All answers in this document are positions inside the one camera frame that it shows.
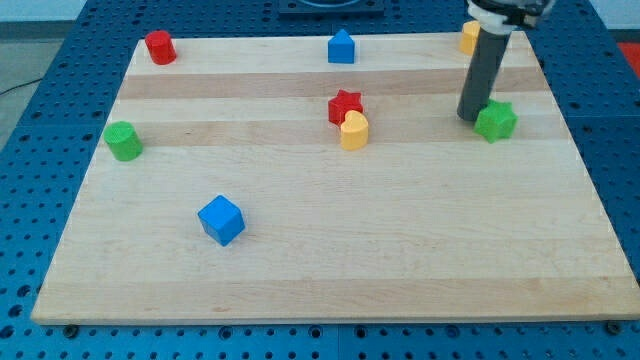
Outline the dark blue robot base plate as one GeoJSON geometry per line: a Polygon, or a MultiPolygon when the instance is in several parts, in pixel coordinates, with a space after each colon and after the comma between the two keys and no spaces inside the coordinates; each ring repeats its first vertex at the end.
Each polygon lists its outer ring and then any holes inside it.
{"type": "Polygon", "coordinates": [[[282,16],[383,14],[383,0],[277,0],[282,16]]]}

